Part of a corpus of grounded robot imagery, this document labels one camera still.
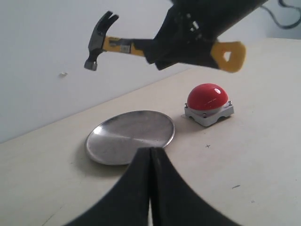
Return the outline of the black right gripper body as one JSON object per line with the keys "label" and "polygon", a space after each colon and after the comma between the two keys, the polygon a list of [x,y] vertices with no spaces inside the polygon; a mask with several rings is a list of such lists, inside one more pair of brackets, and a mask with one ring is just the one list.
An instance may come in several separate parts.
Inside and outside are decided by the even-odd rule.
{"label": "black right gripper body", "polygon": [[143,48],[149,64],[159,70],[176,63],[219,69],[211,52],[217,43],[219,0],[174,0],[161,28]]}

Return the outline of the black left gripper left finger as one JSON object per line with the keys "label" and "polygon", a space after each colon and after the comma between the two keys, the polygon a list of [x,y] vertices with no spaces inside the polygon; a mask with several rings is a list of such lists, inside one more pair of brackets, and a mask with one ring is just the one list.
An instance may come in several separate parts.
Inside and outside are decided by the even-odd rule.
{"label": "black left gripper left finger", "polygon": [[113,188],[68,226],[147,226],[151,149],[139,148]]}

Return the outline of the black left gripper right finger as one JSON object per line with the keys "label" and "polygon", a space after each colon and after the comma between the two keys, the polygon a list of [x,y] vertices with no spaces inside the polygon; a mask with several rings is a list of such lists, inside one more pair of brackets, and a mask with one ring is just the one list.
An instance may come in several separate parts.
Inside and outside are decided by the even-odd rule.
{"label": "black left gripper right finger", "polygon": [[163,148],[150,149],[150,201],[154,226],[237,226],[184,181]]}

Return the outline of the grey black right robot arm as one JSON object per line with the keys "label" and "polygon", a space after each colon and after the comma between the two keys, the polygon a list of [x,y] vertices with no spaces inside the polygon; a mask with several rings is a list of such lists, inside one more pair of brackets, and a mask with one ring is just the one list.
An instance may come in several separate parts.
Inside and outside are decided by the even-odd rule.
{"label": "grey black right robot arm", "polygon": [[146,61],[159,70],[176,63],[217,69],[210,54],[217,38],[262,4],[263,0],[175,0],[143,51]]}

